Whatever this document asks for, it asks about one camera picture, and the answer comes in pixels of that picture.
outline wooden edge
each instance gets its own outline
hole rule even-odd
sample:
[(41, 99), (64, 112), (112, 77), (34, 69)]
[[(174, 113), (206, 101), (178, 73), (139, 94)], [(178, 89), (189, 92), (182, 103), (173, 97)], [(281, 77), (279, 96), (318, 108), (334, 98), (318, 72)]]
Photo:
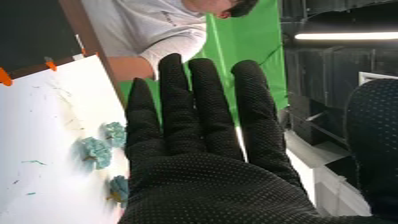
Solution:
[[(57, 60), (54, 63), (55, 63), (57, 66), (61, 66), (61, 65), (71, 63), (73, 61), (75, 61), (75, 59), (73, 59), (73, 57), (70, 57), (70, 58), (64, 58), (63, 60)], [(27, 68), (18, 69), (16, 71), (13, 71), (9, 73), (11, 79), (18, 79), (18, 78), (29, 76), (31, 74), (45, 71), (47, 69), (50, 69), (50, 68), (48, 68), (48, 66), (45, 64), (45, 61), (43, 61), (43, 65), (34, 65)]]
[(96, 38), (96, 32), (95, 32), (95, 28), (89, 21), (89, 16), (86, 13), (82, 0), (59, 0), (59, 3), (64, 10), (66, 18), (71, 24), (73, 31), (80, 36), (87, 55), (98, 54), (100, 56), (103, 67), (109, 73), (110, 82), (112, 82), (116, 93), (118, 93), (118, 97), (119, 97), (119, 101), (123, 106), (126, 107), (126, 101), (125, 101), (125, 96), (121, 92), (119, 82), (118, 82), (114, 72), (110, 69), (100, 40)]

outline light fixture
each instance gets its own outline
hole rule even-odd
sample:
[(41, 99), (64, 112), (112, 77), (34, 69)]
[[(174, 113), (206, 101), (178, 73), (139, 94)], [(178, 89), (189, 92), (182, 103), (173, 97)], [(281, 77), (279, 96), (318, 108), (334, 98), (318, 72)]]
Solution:
[(297, 40), (395, 40), (398, 32), (379, 33), (302, 33)]

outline white board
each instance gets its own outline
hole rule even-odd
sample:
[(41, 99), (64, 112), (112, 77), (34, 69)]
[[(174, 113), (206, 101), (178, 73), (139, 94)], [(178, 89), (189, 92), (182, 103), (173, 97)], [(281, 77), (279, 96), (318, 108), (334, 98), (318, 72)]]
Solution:
[(107, 181), (128, 174), (125, 152), (96, 171), (77, 144), (116, 121), (125, 110), (96, 56), (0, 86), (0, 223), (118, 223)]

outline green screen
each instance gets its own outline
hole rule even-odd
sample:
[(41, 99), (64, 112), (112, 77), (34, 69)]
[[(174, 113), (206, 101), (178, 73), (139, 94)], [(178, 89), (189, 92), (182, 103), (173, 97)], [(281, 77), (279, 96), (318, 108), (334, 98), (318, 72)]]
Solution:
[[(208, 16), (208, 42), (196, 57), (215, 61), (235, 120), (238, 117), (235, 78), (230, 71), (242, 60), (254, 60), (262, 65), (278, 108), (283, 109), (288, 105), (288, 98), (278, 0), (260, 0), (260, 5), (244, 18), (219, 20)], [(158, 84), (151, 80), (148, 84), (158, 107)], [(128, 99), (132, 82), (121, 83), (121, 89)]]

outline textured black glove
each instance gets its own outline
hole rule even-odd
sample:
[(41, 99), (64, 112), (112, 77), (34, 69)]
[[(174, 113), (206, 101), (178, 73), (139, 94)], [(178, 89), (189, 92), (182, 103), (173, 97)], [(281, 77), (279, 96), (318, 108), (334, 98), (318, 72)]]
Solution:
[(352, 95), (347, 139), (372, 212), (398, 222), (398, 80), (366, 83)]
[(292, 168), (276, 106), (253, 61), (233, 68), (249, 163), (215, 66), (182, 57), (160, 62), (164, 128), (146, 82), (135, 80), (128, 117), (130, 201), (121, 224), (389, 223), (377, 218), (318, 216)]

